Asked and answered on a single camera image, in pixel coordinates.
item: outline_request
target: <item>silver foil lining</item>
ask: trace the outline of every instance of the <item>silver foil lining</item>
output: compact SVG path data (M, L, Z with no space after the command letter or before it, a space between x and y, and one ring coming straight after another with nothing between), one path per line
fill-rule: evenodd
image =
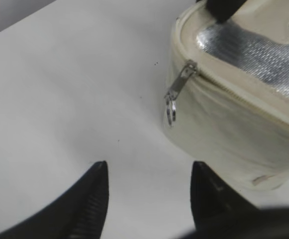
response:
M200 32L198 46L243 71L257 77L289 98L289 44L242 29L229 20Z

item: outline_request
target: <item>white table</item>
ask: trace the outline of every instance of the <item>white table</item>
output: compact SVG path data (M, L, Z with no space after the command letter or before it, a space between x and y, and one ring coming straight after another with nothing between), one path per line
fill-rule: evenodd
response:
M57 0L0 33L0 232L99 160L110 179L103 239L193 228L193 159L161 127L170 29L192 2ZM289 182L240 192L289 205Z

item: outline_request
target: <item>zipper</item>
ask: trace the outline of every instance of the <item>zipper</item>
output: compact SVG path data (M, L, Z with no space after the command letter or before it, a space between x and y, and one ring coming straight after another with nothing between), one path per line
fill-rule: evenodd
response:
M248 108L252 112L276 123L282 127L286 127L289 129L289 123L284 122L283 120L271 115L270 113L266 112L265 110L255 106L254 104L250 103L249 101L245 100L231 89L227 88L226 86L222 85L216 80L213 80L206 72L201 71L197 68L197 63L193 60L187 60L183 69L180 71L179 75L172 83L171 87L167 91L166 95L164 96L166 100L166 113L168 118L168 123L170 127L174 126L176 121L176 99L180 94L181 90L183 89L186 82L190 79L191 76L201 76L206 82L214 85L216 88L220 89L224 93L226 93L232 100L235 100L241 103L244 107Z
M176 99L189 78L197 72L197 63L188 60L164 96L166 102L166 114L170 127L173 127L174 122L176 121Z

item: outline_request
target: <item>zipper track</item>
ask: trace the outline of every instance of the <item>zipper track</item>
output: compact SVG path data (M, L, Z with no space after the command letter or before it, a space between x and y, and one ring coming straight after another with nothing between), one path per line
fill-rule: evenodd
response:
M224 86L221 83L219 83L218 81L212 79L206 72L199 71L196 75L202 77L206 82L209 82L212 85L214 85L215 87L217 87L218 89L222 90L224 93L228 94L233 100L236 100L238 103L241 103L244 107L250 109L255 114L258 114L258 115L268 119L269 121L271 121L273 123L276 123L282 127L286 127L287 129L289 129L289 123L286 123L285 121L277 118L276 116L273 116L272 114L266 112L265 110L254 105L253 103L250 103L249 101L245 100L243 97L236 94L235 92L233 92L232 90L230 90L226 86ZM195 79L192 79L191 82L188 82L188 83L189 84L190 83L198 84L197 80L195 80Z

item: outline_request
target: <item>zipper pull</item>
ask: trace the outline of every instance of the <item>zipper pull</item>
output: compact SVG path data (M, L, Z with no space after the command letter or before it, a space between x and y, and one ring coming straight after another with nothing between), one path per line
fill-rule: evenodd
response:
M188 60L181 70L178 77L175 79L168 92L164 96L166 101L166 114L168 117L169 125L172 127L173 123L176 121L176 99L179 96L181 90L183 89L189 78L197 73L197 63Z

